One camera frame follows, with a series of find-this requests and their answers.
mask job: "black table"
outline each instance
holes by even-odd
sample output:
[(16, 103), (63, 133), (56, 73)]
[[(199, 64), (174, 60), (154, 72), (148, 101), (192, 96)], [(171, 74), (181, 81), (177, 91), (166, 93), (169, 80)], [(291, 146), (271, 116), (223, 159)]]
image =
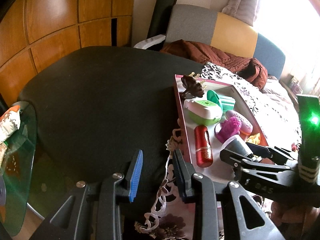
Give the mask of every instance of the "black table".
[(142, 149), (137, 196), (122, 211), (144, 222), (164, 178), (165, 144), (178, 128), (174, 75), (202, 68), (156, 51), (87, 47), (36, 75), (19, 100), (34, 106), (38, 141), (75, 181), (101, 181)]

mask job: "blue headboard panel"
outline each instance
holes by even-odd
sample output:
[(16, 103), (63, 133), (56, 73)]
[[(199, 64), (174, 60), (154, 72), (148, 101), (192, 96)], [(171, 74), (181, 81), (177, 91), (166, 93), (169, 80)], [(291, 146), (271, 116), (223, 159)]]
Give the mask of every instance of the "blue headboard panel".
[(257, 45), (253, 57), (265, 66), (268, 70), (268, 75), (280, 79), (285, 62), (285, 55), (281, 49), (260, 33), (258, 33)]

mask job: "green light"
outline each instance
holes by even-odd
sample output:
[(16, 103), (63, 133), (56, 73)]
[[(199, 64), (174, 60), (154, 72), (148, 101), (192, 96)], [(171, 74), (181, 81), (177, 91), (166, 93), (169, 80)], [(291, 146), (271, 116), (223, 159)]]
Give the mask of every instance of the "green light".
[(318, 125), (319, 124), (319, 117), (317, 115), (315, 115), (314, 113), (312, 113), (312, 116), (310, 118), (310, 122), (315, 125)]

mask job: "green glass shelf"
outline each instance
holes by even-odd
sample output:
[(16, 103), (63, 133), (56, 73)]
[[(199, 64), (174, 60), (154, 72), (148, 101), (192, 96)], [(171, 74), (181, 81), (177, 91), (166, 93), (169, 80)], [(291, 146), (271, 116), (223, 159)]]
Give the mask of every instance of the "green glass shelf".
[(20, 128), (6, 141), (8, 149), (1, 165), (6, 189), (5, 206), (0, 206), (0, 221), (10, 236), (17, 235), (26, 214), (32, 163), (36, 149), (36, 112), (28, 102), (20, 105)]

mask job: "chair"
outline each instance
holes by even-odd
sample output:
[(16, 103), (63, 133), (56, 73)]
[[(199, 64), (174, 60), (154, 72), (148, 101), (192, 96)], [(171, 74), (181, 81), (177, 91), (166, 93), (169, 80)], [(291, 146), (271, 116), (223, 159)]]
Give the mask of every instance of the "chair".
[(162, 41), (166, 44), (181, 39), (202, 42), (236, 56), (255, 57), (269, 75), (280, 79), (285, 55), (275, 44), (238, 19), (199, 6), (174, 5), (166, 35), (141, 41), (134, 48), (147, 49)]

